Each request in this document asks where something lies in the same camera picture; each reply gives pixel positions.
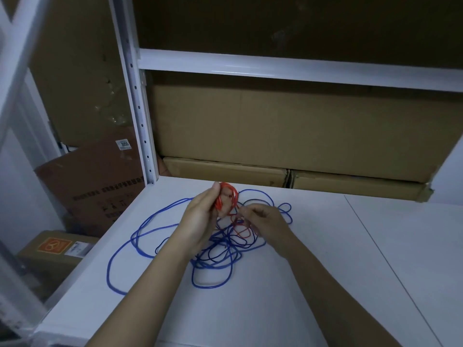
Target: orange label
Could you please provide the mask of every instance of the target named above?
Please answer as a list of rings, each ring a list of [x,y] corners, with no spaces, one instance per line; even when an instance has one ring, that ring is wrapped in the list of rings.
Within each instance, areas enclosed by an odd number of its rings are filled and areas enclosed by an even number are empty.
[[[70,240],[55,239],[54,237],[49,237],[37,248],[37,250],[39,252],[60,254],[71,244],[72,241]]]

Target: forearm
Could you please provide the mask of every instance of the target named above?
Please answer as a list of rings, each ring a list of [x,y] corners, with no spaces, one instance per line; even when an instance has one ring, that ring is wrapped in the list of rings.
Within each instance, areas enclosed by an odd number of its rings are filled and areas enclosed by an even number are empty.
[[[298,285],[330,346],[399,346],[302,242],[287,252]]]
[[[188,264],[185,253],[167,241],[87,346],[153,347]]]

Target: white shelf surface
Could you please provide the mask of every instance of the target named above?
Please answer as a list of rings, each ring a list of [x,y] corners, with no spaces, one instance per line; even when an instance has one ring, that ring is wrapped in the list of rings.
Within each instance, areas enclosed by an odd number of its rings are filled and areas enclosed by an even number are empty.
[[[346,196],[443,346],[463,341],[463,207]]]
[[[140,69],[463,92],[463,70],[140,49]]]
[[[61,287],[65,292],[36,330],[36,337],[84,346],[122,296],[106,285],[107,262],[149,215],[211,182],[160,177],[148,185]],[[235,184],[238,190],[248,188]],[[289,202],[296,235],[324,266],[404,346],[438,346],[437,340],[344,195],[251,186],[267,192],[275,204]],[[255,198],[251,192],[244,199]],[[150,229],[176,223],[186,205],[155,218]],[[154,251],[172,230],[141,240]],[[128,290],[149,260],[126,247],[113,262],[111,279]],[[211,271],[199,281],[216,283],[227,273]],[[233,269],[224,286],[201,290],[191,285],[191,266],[167,314],[160,341],[178,345],[326,346],[321,331],[299,291],[286,261],[270,246],[249,253]]]

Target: dark blue wire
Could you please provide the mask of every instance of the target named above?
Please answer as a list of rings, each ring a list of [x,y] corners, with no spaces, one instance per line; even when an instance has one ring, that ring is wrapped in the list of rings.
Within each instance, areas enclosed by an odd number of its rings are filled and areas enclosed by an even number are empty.
[[[273,202],[273,199],[267,193],[265,193],[263,191],[260,191],[260,190],[255,190],[255,189],[245,189],[245,190],[241,190],[239,192],[239,194],[241,194],[242,192],[245,192],[245,191],[261,192],[261,193],[263,193],[265,196],[267,196],[269,198],[270,202],[265,201],[263,199],[259,199],[259,198],[252,198],[252,199],[249,199],[249,200],[247,200],[247,201],[245,201],[243,203],[238,202],[240,205],[246,205],[250,201],[259,201],[259,202],[263,202],[263,203],[265,203],[265,204],[267,204],[269,206],[275,206],[275,203]],[[157,227],[157,228],[155,228],[153,230],[150,230],[150,231],[148,231],[146,233],[143,233],[143,234],[140,234],[141,231],[151,222],[151,220],[153,220],[153,218],[156,215],[158,215],[158,214],[160,214],[162,212],[165,212],[166,210],[170,210],[171,208],[174,208],[174,207],[178,206],[179,204],[189,202],[192,199],[193,198],[182,198],[182,199],[180,199],[178,201],[175,201],[174,203],[171,203],[168,206],[158,210],[156,213],[151,214],[144,222],[142,222],[140,227],[135,232],[133,232],[132,235],[130,235],[130,240],[125,242],[121,247],[119,247],[119,249],[116,252],[114,252],[114,254],[109,259],[107,270],[106,270],[106,283],[107,283],[108,287],[111,290],[113,290],[116,293],[119,293],[120,295],[126,295],[127,294],[127,292],[121,291],[118,288],[114,287],[113,284],[111,284],[111,280],[109,279],[109,273],[111,271],[111,264],[113,263],[113,260],[117,256],[117,254],[126,245],[131,243],[132,246],[135,248],[135,250],[138,252],[139,255],[141,255],[143,257],[150,258],[150,259],[154,258],[155,255],[159,252],[160,248],[165,244],[165,242],[169,238],[166,237],[159,244],[159,246],[156,247],[156,249],[154,250],[154,253],[155,253],[154,256],[152,256],[150,254],[147,254],[145,251],[143,251],[139,247],[139,245],[138,245],[139,238],[141,238],[142,236],[148,235],[148,234],[150,234],[150,233],[152,233],[154,231],[157,231],[157,230],[167,229],[169,227],[175,227],[175,226],[178,225],[178,223],[163,226],[163,227]],[[289,209],[284,210],[282,208],[282,206],[284,206],[284,205],[289,206]],[[289,219],[289,221],[287,221],[288,224],[291,224],[293,222],[293,219],[292,219],[291,215],[289,215],[289,212],[290,212],[291,209],[292,209],[292,206],[288,202],[282,203],[282,204],[280,204],[278,206],[278,210],[280,210],[280,213],[282,215],[286,215],[288,217],[288,219]],[[194,287],[197,287],[197,288],[200,288],[200,289],[214,289],[214,288],[225,285],[228,282],[228,280],[230,279],[230,277],[232,276],[233,264],[238,262],[243,257],[242,253],[243,252],[248,252],[248,251],[253,251],[253,250],[255,250],[257,248],[260,248],[260,247],[262,247],[262,246],[264,246],[266,244],[266,242],[264,241],[264,243],[262,243],[260,245],[253,246],[258,240],[258,237],[254,233],[254,231],[252,231],[250,229],[250,232],[251,232],[251,235],[252,235],[252,240],[243,239],[240,236],[238,236],[237,234],[234,234],[233,224],[230,224],[230,225],[228,225],[228,226],[226,226],[224,228],[221,228],[219,226],[219,224],[218,224],[219,221],[220,221],[220,219],[217,221],[217,225],[216,225],[216,230],[217,231],[215,233],[213,233],[211,235],[211,237],[209,238],[209,243],[210,244],[205,249],[201,250],[201,252],[198,253],[195,256],[195,259],[190,260],[190,263],[193,265],[193,271],[191,273],[191,283],[193,284]],[[243,220],[238,220],[236,222],[236,224],[237,225],[243,224]],[[225,249],[222,252],[220,252],[219,254],[217,254],[215,256],[211,256],[211,251],[214,250],[217,246],[223,246]],[[201,285],[198,285],[198,284],[196,284],[194,282],[194,272],[195,272],[196,269],[217,269],[217,270],[220,270],[220,269],[225,269],[225,268],[228,268],[228,267],[230,268],[230,271],[228,273],[228,277],[223,282],[221,282],[220,284],[212,285],[212,286],[201,286]]]

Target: label with number 3055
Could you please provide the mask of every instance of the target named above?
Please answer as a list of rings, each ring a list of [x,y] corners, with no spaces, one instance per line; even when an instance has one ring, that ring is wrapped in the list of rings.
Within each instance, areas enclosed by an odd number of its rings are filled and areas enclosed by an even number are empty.
[[[116,144],[118,145],[119,150],[130,150],[132,148],[127,139],[116,140]]]

